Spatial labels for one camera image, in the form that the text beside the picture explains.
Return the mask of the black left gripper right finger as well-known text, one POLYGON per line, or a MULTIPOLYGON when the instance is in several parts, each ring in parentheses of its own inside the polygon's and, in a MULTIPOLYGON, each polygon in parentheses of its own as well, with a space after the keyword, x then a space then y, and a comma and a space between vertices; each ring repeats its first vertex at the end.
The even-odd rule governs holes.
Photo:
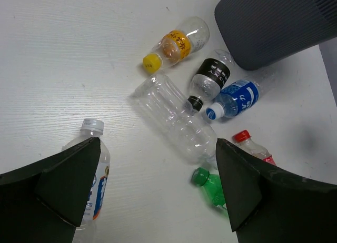
POLYGON ((226 139, 216 160, 239 242, 336 242, 336 185, 293 174, 226 139))

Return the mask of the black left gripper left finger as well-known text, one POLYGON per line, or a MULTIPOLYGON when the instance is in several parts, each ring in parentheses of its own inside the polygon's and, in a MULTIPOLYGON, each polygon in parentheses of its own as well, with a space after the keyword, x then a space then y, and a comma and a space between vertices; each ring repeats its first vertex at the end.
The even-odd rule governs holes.
POLYGON ((91 137, 1 174, 1 242, 72 242, 100 154, 91 137))

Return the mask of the white blue label bottle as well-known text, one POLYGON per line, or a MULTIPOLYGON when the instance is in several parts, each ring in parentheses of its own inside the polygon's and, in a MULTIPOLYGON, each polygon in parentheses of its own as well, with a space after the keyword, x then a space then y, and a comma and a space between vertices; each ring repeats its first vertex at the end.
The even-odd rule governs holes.
MULTIPOLYGON (((98 119, 86 118, 82 122, 81 132, 78 137, 71 140, 62 150, 66 150, 90 137, 100 138, 103 135, 104 123, 98 119)), ((110 152, 101 142, 100 159, 93 178, 87 205, 81 225, 76 228, 73 242, 94 242, 96 233, 96 220, 100 215, 105 195, 105 189, 110 171, 110 152)))

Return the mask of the large clear plastic bottle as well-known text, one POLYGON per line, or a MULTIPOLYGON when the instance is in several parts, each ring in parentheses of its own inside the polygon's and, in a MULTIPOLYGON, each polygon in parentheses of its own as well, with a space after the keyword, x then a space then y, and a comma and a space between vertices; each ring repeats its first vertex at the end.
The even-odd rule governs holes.
POLYGON ((151 75, 132 98, 145 123, 188 163, 216 166, 215 131, 168 76, 162 72, 151 75))

